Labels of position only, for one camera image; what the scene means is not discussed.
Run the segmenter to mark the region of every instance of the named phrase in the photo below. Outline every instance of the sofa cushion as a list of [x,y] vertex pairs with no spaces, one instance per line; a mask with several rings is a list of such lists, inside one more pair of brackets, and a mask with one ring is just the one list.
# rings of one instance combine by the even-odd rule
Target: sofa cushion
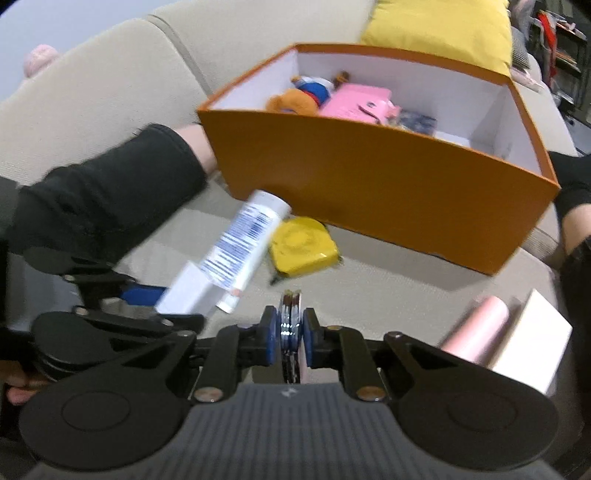
[[161,30],[127,21],[67,52],[0,104],[0,175],[32,183],[146,124],[191,123],[205,97]]
[[430,53],[509,75],[511,25],[503,0],[379,0],[361,41]]
[[[533,74],[539,72],[533,57],[530,57],[530,66]],[[573,139],[554,104],[554,99],[548,87],[542,85],[539,92],[535,92],[523,85],[516,84],[516,87],[535,123],[546,150],[577,156]],[[560,268],[565,256],[560,242],[560,226],[554,205],[548,207],[538,225],[524,242],[523,248],[552,268]]]
[[527,63],[530,66],[527,69],[527,72],[536,82],[542,83],[542,69],[540,68],[537,60],[530,53],[527,54]]
[[523,33],[515,27],[511,27],[512,38],[512,52],[511,52],[511,66],[520,70],[527,70],[530,68],[530,58],[525,48],[525,37]]
[[[148,283],[168,285],[187,260],[200,260],[228,227],[242,202],[215,182],[182,208],[147,242],[124,259],[126,272]],[[329,227],[344,263],[338,268],[285,280],[270,287],[271,266],[262,265],[233,316],[256,319],[285,288],[301,288],[307,306],[316,306],[325,324],[345,323],[378,339],[402,330],[438,344],[481,294],[507,302],[524,301],[536,288],[561,308],[555,273],[519,249],[494,277],[431,255]],[[215,333],[228,316],[217,312],[205,333]]]
[[193,0],[152,17],[199,71],[208,94],[295,42],[356,43],[374,0]]

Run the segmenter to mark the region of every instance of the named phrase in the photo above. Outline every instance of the black sleeve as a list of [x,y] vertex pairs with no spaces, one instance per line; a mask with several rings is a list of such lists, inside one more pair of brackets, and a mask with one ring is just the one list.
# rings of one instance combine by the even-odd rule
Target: black sleeve
[[548,152],[560,191],[554,199],[558,221],[573,208],[591,203],[591,155],[571,157],[562,153]]
[[560,286],[569,322],[576,372],[582,393],[591,392],[591,237],[567,257],[560,268]]
[[185,141],[150,125],[96,158],[23,187],[10,249],[49,247],[117,262],[205,186],[206,174]]

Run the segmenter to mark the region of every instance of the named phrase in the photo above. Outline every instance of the human hand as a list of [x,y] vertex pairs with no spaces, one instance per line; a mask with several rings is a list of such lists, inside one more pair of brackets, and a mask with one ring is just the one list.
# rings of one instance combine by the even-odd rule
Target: human hand
[[23,405],[49,384],[40,373],[26,374],[19,362],[0,360],[0,381],[10,385],[7,391],[8,401],[13,405]]
[[175,128],[174,131],[193,150],[193,153],[207,175],[211,175],[216,171],[217,160],[201,125],[187,125],[186,127]]

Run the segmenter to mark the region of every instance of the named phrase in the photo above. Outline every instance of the pink cylinder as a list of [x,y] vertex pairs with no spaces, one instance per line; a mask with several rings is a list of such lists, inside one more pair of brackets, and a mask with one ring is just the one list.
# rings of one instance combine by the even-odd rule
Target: pink cylinder
[[509,319],[509,308],[498,297],[485,298],[441,349],[478,363]]

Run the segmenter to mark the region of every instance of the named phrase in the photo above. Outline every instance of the cardboard box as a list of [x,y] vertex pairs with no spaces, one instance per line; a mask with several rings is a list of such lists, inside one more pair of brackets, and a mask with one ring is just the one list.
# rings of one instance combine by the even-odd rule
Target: cardboard box
[[[380,125],[265,112],[296,75],[392,91],[437,119],[436,138]],[[298,44],[198,109],[231,194],[271,192],[308,215],[487,274],[498,272],[558,192],[511,79],[391,48]]]

